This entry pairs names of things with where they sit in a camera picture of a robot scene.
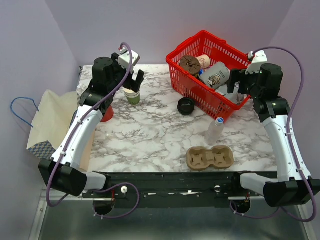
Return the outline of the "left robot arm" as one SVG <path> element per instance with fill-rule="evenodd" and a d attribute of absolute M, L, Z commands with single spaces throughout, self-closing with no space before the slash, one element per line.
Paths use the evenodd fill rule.
<path fill-rule="evenodd" d="M 135 93 L 140 90 L 145 73 L 139 70 L 133 79 L 134 66 L 139 60 L 138 53 L 126 49 L 120 54 L 94 60 L 92 79 L 80 96 L 79 107 L 66 137 L 50 159 L 42 159 L 39 163 L 40 174 L 48 189 L 75 197 L 87 190 L 93 190 L 101 198 L 110 194 L 111 185 L 106 182 L 105 174 L 80 171 L 81 158 L 116 91 L 121 87 Z"/>

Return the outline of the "green paper cup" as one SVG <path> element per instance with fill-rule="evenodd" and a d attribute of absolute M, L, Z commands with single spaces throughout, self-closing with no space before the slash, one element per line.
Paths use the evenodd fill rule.
<path fill-rule="evenodd" d="M 127 88 L 123 88 L 123 91 L 129 104 L 131 104 L 132 106 L 135 106 L 140 103 L 140 91 L 134 92 L 133 90 L 130 90 Z"/>

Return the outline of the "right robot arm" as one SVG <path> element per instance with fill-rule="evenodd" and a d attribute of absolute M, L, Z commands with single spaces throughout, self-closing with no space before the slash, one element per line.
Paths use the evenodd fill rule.
<path fill-rule="evenodd" d="M 236 196 L 253 191 L 263 196 L 270 207 L 304 205 L 312 198 L 307 187 L 313 195 L 320 191 L 319 179 L 312 178 L 304 164 L 293 126 L 287 124 L 290 107 L 287 100 L 279 96 L 282 78 L 282 68 L 271 63 L 262 64 L 256 73 L 233 69 L 227 89 L 231 93 L 238 83 L 238 93 L 252 98 L 254 111 L 268 134 L 277 165 L 276 179 L 243 172 L 230 183 L 230 191 Z"/>

